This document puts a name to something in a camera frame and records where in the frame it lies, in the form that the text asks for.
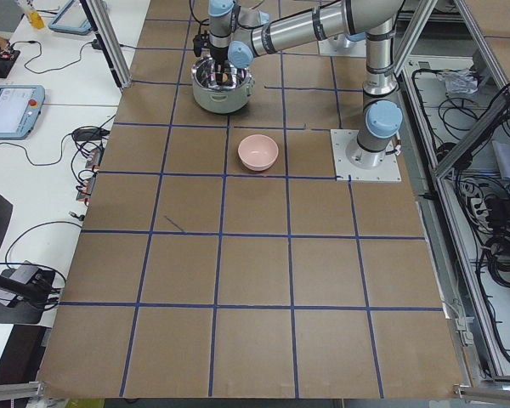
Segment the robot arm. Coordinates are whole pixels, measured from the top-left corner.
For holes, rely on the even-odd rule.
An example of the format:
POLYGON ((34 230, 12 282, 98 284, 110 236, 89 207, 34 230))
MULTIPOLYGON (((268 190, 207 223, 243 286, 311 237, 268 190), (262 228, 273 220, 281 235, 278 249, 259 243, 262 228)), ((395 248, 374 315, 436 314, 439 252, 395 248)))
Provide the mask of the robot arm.
POLYGON ((366 33, 354 35, 339 34, 331 38, 331 49, 334 54, 356 55, 366 54, 366 33))
POLYGON ((403 113, 395 98, 394 21, 398 1, 333 1, 272 20, 237 1, 208 4, 208 31, 193 40, 197 61, 191 67, 195 102, 205 111, 229 114, 242 109, 251 95, 254 59, 305 43, 344 34, 365 37, 364 123, 346 148, 356 167, 382 164, 403 113))

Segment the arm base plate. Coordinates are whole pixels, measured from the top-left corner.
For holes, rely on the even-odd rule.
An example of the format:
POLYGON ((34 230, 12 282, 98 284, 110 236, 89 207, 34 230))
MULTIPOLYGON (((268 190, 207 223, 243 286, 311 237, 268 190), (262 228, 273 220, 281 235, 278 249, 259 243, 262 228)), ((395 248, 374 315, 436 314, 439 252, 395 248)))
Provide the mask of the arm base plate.
POLYGON ((350 41, 345 37, 329 38, 318 42, 319 55, 331 57, 366 57, 366 41, 350 41))
POLYGON ((332 129, 331 147, 337 181, 399 183, 402 181, 397 155, 391 142, 381 152, 363 150, 357 129, 332 129))

